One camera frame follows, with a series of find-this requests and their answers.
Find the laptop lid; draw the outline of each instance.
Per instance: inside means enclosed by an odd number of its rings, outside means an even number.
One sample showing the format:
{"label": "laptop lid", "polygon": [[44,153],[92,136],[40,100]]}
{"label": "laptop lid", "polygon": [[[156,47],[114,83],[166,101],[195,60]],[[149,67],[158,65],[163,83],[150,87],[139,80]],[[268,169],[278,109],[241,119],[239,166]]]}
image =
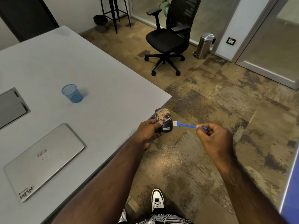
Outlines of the laptop lid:
{"label": "laptop lid", "polygon": [[26,201],[84,148],[62,123],[5,165],[3,170],[18,200]]}

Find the chair base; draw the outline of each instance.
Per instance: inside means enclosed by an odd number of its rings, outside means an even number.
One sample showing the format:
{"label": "chair base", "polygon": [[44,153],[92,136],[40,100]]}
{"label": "chair base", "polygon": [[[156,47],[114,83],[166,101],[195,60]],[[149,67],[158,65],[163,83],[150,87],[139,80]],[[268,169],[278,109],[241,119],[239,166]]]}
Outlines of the chair base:
{"label": "chair base", "polygon": [[185,57],[182,54],[149,54],[149,55],[145,55],[144,56],[144,60],[145,61],[149,61],[149,57],[158,57],[160,58],[158,60],[158,62],[155,64],[155,66],[152,68],[152,76],[156,75],[155,69],[161,64],[165,64],[165,62],[167,61],[171,67],[174,68],[174,70],[176,70],[176,75],[179,76],[181,75],[181,72],[178,70],[178,68],[174,65],[174,63],[170,60],[170,58],[172,57],[180,57],[181,61],[185,60]]}

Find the white sneaker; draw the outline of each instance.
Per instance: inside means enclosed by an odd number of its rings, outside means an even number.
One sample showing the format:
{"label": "white sneaker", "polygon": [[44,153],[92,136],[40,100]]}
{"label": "white sneaker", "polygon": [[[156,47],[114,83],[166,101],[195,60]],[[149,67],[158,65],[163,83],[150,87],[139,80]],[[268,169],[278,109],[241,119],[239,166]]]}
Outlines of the white sneaker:
{"label": "white sneaker", "polygon": [[155,208],[164,208],[164,198],[160,189],[152,191],[152,211]]}
{"label": "white sneaker", "polygon": [[123,212],[122,212],[121,217],[119,218],[118,222],[119,223],[120,222],[127,222],[127,214],[126,214],[126,210],[125,209],[123,209]]}

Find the chair seat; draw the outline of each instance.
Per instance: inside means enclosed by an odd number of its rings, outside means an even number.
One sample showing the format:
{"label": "chair seat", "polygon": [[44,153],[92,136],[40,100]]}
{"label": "chair seat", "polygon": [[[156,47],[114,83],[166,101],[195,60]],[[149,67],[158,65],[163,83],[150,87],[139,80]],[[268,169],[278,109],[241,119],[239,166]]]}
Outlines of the chair seat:
{"label": "chair seat", "polygon": [[154,30],[145,37],[147,42],[161,53],[169,53],[184,44],[184,39],[166,29]]}

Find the dusty computer mouse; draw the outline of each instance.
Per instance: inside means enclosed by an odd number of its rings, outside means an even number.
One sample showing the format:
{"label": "dusty computer mouse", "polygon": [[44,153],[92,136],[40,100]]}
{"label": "dusty computer mouse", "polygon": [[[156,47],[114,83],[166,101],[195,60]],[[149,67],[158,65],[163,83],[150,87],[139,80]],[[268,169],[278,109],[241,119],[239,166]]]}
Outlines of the dusty computer mouse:
{"label": "dusty computer mouse", "polygon": [[172,118],[167,108],[158,108],[155,110],[155,117],[157,121],[163,121],[161,132],[168,133],[173,129]]}

